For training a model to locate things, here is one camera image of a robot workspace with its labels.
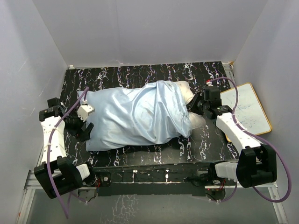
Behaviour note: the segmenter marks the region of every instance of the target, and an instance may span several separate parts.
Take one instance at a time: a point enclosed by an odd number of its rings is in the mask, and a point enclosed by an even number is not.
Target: whiteboard
[[[239,101],[235,110],[235,115],[240,123],[247,128],[250,133],[259,135],[270,132],[271,124],[259,102],[251,83],[239,85]],[[222,105],[228,105],[233,109],[235,105],[235,89],[230,89],[221,93]]]

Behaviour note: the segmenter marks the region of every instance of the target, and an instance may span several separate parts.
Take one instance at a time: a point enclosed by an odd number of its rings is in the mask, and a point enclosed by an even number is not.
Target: black marble surface
[[[112,87],[139,88],[157,80],[185,80],[195,92],[203,88],[205,81],[223,76],[225,72],[221,62],[67,70],[61,99],[70,108],[77,100],[77,91],[87,86],[90,91]],[[218,82],[217,85],[221,91],[230,88],[227,81]],[[85,150],[85,143],[76,142],[66,133],[65,149],[74,164],[89,161],[94,167],[216,161],[237,159],[239,156],[232,144],[226,141],[223,132],[208,119],[206,126],[193,130],[188,139],[174,138],[163,145],[127,146],[90,153]]]

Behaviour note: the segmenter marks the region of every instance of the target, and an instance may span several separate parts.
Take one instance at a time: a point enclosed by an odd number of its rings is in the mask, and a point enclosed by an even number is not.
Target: gray floor
[[[267,188],[261,191],[269,196]],[[89,205],[72,198],[66,220],[58,200],[36,190],[28,224],[276,224],[272,203],[253,189],[238,188],[234,197],[221,204],[206,197],[189,195],[97,197]]]

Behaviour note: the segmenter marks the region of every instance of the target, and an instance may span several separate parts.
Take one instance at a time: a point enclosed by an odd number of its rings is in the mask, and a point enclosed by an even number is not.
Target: black bracket
[[[66,157],[58,157],[57,160],[50,163],[51,173],[59,169],[61,174],[53,177],[55,185],[60,195],[66,194],[83,186],[80,172],[73,163]],[[55,198],[56,194],[50,182],[46,163],[34,168],[34,175],[45,190],[49,198]]]
[[[215,169],[215,165],[222,162],[227,162],[227,161],[211,162],[207,169],[207,173],[196,171],[193,173],[192,176],[189,176],[187,180],[190,181],[195,186],[204,186],[208,184],[213,185],[213,181],[215,180],[218,180],[220,182],[223,181],[224,178],[218,177]]]
[[[236,174],[239,183],[244,188],[276,181],[275,151],[268,145],[243,149],[240,154]]]
[[[187,110],[199,115],[206,114],[208,119],[215,119],[218,115],[232,112],[227,105],[223,106],[220,90],[217,86],[206,86],[202,92],[194,95],[187,105]]]

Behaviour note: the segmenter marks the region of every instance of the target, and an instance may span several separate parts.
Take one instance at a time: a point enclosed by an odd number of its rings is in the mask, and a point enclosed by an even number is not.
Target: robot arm
[[[228,178],[239,181],[244,188],[276,181],[275,151],[236,126],[231,108],[221,103],[218,87],[208,83],[203,92],[195,94],[187,108],[200,115],[205,113],[209,119],[215,120],[216,126],[229,137],[240,155],[238,163],[211,163],[208,171],[209,180]]]
[[[39,119],[43,127],[43,156],[40,166],[34,169],[35,176],[47,195],[50,198],[55,198],[56,194],[51,185],[48,171],[47,171],[47,151],[50,133],[54,125],[65,114],[66,108],[58,98],[48,100],[48,109],[40,111]],[[50,167],[51,173],[55,170],[60,170],[60,174],[53,176],[54,182],[57,186],[60,195],[71,192],[83,186],[83,181],[91,182],[94,178],[92,175],[93,169],[91,165],[86,162],[84,164],[75,166],[66,157],[64,148],[64,130],[68,131],[78,141],[85,141],[90,138],[90,132],[93,124],[90,123],[88,127],[83,130],[85,121],[94,108],[83,102],[77,110],[74,110],[67,116],[57,127],[52,136],[51,150],[50,150]]]

